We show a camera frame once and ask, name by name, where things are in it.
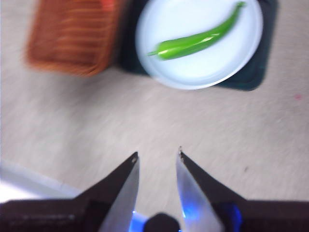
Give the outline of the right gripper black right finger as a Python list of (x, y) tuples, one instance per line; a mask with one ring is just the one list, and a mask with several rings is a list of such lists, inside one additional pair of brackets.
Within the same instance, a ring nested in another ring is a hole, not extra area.
[(191, 160), (180, 148), (178, 193), (188, 232), (307, 232), (309, 203), (247, 200)]

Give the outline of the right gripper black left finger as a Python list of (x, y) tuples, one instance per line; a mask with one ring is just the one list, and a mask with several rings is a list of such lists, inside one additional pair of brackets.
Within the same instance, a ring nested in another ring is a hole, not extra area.
[(108, 176), (69, 199), (12, 200), (0, 205), (2, 232), (127, 232), (139, 187), (133, 153)]

